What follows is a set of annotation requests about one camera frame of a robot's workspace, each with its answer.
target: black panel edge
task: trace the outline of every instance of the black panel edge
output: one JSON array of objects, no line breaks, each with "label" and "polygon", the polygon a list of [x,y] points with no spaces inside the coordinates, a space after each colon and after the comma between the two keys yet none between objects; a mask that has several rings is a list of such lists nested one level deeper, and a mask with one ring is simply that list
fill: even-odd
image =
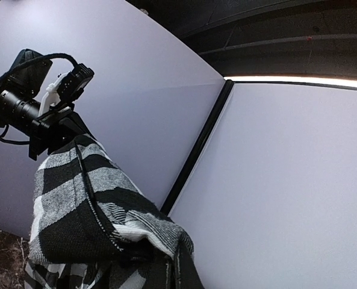
[{"label": "black panel edge", "polygon": [[235,81],[236,84],[295,84],[295,85],[305,85],[305,86],[317,86],[317,87],[328,87],[330,89],[345,89],[345,90],[355,90],[357,87],[345,86],[345,85],[335,85],[335,84],[322,84],[322,83],[311,83],[311,82],[293,82],[293,81]]},{"label": "black panel edge", "polygon": [[177,198],[179,197],[179,194],[181,193],[181,190],[184,188],[184,185],[186,184],[190,173],[194,169],[194,166],[197,163],[197,160],[199,159],[206,142],[208,141],[220,115],[222,112],[222,109],[225,106],[226,101],[229,98],[229,95],[231,94],[232,88],[233,88],[234,82],[231,80],[227,80],[224,83],[223,88],[221,89],[221,92],[214,103],[214,106],[209,113],[209,116],[193,146],[191,149],[191,152],[186,159],[186,162],[184,166],[182,167],[175,183],[173,184],[172,189],[170,190],[169,194],[166,197],[166,200],[164,204],[161,207],[161,212],[164,213],[165,215],[169,215],[170,211],[172,210],[175,202],[177,201]]}]

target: floor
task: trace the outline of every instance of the floor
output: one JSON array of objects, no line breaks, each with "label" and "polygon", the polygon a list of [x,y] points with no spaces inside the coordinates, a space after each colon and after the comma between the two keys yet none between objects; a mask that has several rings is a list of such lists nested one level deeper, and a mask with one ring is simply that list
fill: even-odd
[{"label": "floor", "polygon": [[0,289],[24,288],[28,242],[0,230]]}]

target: dark ceiling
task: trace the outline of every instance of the dark ceiling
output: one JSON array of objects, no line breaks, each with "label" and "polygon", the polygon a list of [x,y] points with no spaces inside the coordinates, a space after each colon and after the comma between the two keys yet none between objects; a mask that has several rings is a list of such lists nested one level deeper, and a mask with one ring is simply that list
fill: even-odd
[{"label": "dark ceiling", "polygon": [[128,0],[222,75],[357,78],[356,0]]}]

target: camera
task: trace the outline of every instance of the camera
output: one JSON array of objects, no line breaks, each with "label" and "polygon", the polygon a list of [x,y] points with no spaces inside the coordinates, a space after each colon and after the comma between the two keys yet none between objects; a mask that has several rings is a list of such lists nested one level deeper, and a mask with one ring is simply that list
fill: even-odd
[{"label": "camera", "polygon": [[[51,59],[64,58],[73,70],[58,77],[47,88],[42,102],[34,98],[52,66]],[[86,125],[73,111],[76,101],[91,81],[94,71],[78,64],[70,55],[42,55],[30,49],[22,50],[10,70],[0,77],[0,128],[5,131],[0,141],[13,145],[29,145],[29,157],[59,149],[78,134],[90,134]],[[29,137],[29,141],[6,140],[9,126]]]}]

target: white panel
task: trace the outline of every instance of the white panel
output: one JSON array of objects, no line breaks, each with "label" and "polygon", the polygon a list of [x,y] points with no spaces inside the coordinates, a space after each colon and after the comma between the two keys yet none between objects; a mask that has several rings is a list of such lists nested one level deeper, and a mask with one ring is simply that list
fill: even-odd
[{"label": "white panel", "polygon": [[[198,55],[122,0],[0,2],[0,75],[21,49],[64,52],[95,71],[76,111],[108,155],[163,203],[224,83]],[[44,87],[71,68],[54,60]],[[24,139],[12,131],[8,138]],[[28,149],[0,143],[0,228],[27,236]]]},{"label": "white panel", "polygon": [[237,84],[172,219],[205,288],[357,288],[357,92]]}]

